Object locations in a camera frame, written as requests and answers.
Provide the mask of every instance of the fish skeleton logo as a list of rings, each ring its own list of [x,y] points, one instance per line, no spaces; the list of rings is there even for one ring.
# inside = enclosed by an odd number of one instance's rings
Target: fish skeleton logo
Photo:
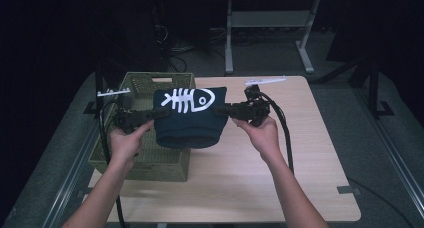
[[[200,96],[198,103],[202,106],[200,107],[194,107],[195,106],[195,100],[194,100],[194,93],[206,93],[209,94],[210,100],[206,103],[207,99],[204,96]],[[190,108],[191,112],[199,112],[206,110],[212,103],[215,101],[215,94],[208,90],[208,89],[174,89],[172,96],[165,93],[166,99],[161,103],[161,106],[165,106],[170,101],[172,101],[172,109],[175,110],[176,106],[178,106],[178,113],[181,113],[183,107],[184,107],[184,113],[187,113],[189,108],[189,102],[190,102]]]

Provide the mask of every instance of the gray carpet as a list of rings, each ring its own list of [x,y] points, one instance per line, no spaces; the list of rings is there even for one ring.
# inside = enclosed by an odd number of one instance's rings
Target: gray carpet
[[[307,50],[316,71],[312,75],[307,75],[294,45],[294,41],[300,38],[301,32],[302,30],[255,31],[256,38],[261,38],[260,43],[245,45],[244,42],[243,46],[233,47],[233,76],[301,75],[308,80],[313,80],[342,65],[342,63],[325,59],[333,34],[314,32],[310,36]],[[195,77],[223,76],[224,46],[220,43],[212,48],[213,51],[196,50],[178,57],[187,62],[187,72],[193,72]],[[173,61],[179,70],[184,68],[183,63],[178,60]],[[331,227],[408,227],[405,219],[411,222],[413,227],[424,227],[422,216],[393,168],[382,140],[367,118],[368,111],[363,108],[360,99],[355,95],[357,90],[347,83],[351,73],[352,71],[345,72],[326,84],[311,85],[345,173],[352,179],[351,186],[358,189],[360,193],[356,195],[356,199],[362,213],[361,219],[353,223],[332,223]],[[365,85],[359,92],[366,93],[366,91]],[[86,104],[93,100],[93,92],[94,80],[93,76],[90,76],[70,104],[68,112],[4,227],[42,227],[56,192],[85,139],[88,124],[93,121],[92,115],[82,114]],[[395,86],[384,75],[380,75],[379,99],[387,101],[395,112],[395,116],[382,117],[381,124],[390,134],[417,182],[423,186],[423,127],[411,115],[399,98]],[[62,220],[72,214],[80,204],[82,199],[80,191],[84,191],[87,187],[92,170],[93,168],[86,164]],[[378,196],[391,203],[397,211]],[[155,224],[131,225],[131,227],[155,226]],[[235,226],[285,227],[284,224],[237,224]],[[119,226],[108,224],[107,227]],[[168,227],[195,228],[213,227],[213,225],[169,224]]]

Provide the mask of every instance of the wooden table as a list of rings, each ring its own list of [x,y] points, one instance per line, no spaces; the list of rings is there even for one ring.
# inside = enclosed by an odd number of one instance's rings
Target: wooden table
[[[228,88],[226,102],[245,101],[249,77],[196,78],[197,88]],[[327,221],[356,221],[361,213],[348,186],[309,85],[303,77],[260,85],[284,111],[291,133],[295,176]],[[278,119],[275,112],[270,114]],[[280,146],[286,154],[284,133]],[[89,186],[99,179],[95,171]],[[127,180],[121,190],[127,222],[284,222],[271,174],[246,133],[229,120],[215,146],[193,149],[187,182]],[[117,222],[116,209],[109,222]]]

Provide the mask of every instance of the green basket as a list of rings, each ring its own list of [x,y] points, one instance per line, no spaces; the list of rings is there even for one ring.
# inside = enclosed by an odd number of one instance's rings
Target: green basket
[[[133,110],[150,110],[153,108],[153,93],[158,89],[196,88],[191,73],[151,73],[129,72],[121,88],[130,88],[133,98]],[[116,107],[105,117],[107,132],[113,129],[112,117]],[[169,149],[156,144],[154,127],[143,136],[143,151],[135,159],[133,169],[128,173],[128,180],[150,181],[187,181],[190,163],[190,148]],[[100,138],[90,155],[89,163],[100,173],[106,170],[106,161]]]

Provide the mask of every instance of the person's right hand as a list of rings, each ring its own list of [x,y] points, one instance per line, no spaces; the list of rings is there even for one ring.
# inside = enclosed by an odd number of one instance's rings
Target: person's right hand
[[[259,127],[254,127],[247,121],[232,119],[233,122],[249,135],[250,141],[262,159],[268,161],[271,157],[281,156],[278,142],[278,129],[275,120],[267,116]]]
[[[110,144],[112,148],[111,163],[120,163],[131,169],[134,165],[134,157],[141,151],[141,140],[150,128],[153,126],[153,120],[140,126],[131,134],[125,134],[123,130],[115,128],[110,132]]]

